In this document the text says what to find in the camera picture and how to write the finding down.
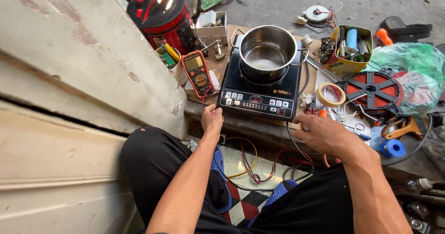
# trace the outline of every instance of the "black induction cooktop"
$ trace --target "black induction cooktop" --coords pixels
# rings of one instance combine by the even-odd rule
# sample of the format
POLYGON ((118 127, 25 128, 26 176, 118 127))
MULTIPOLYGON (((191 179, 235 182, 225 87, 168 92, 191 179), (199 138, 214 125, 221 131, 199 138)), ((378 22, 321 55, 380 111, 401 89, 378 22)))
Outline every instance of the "black induction cooktop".
MULTIPOLYGON (((242 35, 235 37, 239 46, 242 35)), ((302 61, 301 51, 292 62, 302 61)), ((227 64, 217 106, 223 110, 242 112, 292 122, 296 115, 301 67, 287 66, 287 71, 274 80, 255 80, 245 74, 239 50, 233 48, 227 64)))

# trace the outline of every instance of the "man's hand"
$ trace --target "man's hand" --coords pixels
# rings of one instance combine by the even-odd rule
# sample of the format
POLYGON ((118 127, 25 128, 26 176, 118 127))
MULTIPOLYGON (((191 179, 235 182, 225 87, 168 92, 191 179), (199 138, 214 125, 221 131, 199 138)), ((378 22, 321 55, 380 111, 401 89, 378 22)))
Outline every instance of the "man's hand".
POLYGON ((204 133, 214 133, 219 135, 223 126, 223 110, 218 108, 215 110, 216 104, 209 105, 204 108, 201 125, 204 133))
POLYGON ((352 161, 357 155, 369 150, 363 140, 328 117, 298 115, 294 118, 294 123, 304 123, 309 132, 295 130, 291 132, 293 137, 303 140, 315 151, 339 157, 343 163, 352 161))

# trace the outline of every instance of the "stainless steel pot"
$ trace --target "stainless steel pot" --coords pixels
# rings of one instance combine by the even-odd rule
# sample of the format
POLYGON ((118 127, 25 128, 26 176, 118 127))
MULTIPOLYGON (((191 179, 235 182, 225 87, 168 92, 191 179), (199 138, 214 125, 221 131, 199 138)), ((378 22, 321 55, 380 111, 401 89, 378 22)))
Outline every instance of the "stainless steel pot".
POLYGON ((230 44, 239 49, 244 71, 258 80, 278 78, 286 72, 288 66, 302 66, 308 59, 306 53, 300 64, 292 64, 297 51, 309 49, 298 49, 292 34, 278 26, 259 26, 247 33, 236 29, 230 38, 230 44), (232 42, 237 31, 244 34, 239 48, 232 42))

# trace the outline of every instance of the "digital multimeter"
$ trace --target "digital multimeter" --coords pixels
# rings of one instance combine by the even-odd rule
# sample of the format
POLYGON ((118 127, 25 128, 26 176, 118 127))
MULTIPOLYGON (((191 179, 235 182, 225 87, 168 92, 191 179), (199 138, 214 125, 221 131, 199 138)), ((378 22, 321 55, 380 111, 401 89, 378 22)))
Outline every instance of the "digital multimeter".
POLYGON ((182 56, 181 64, 199 98, 202 98, 204 95, 210 95, 215 91, 215 87, 210 79, 209 69, 201 51, 196 50, 182 56))

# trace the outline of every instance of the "black pants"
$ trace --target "black pants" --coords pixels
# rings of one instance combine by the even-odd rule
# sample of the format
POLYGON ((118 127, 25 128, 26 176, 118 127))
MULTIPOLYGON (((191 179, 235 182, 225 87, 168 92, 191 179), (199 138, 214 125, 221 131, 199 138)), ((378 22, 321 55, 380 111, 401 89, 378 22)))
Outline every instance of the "black pants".
MULTIPOLYGON (((145 226, 191 151, 169 133, 137 129, 122 147, 122 159, 145 226)), ((225 181, 211 171, 196 233, 353 233, 353 206, 342 165, 318 173, 263 209, 250 229, 238 229, 216 210, 227 203, 225 181)))

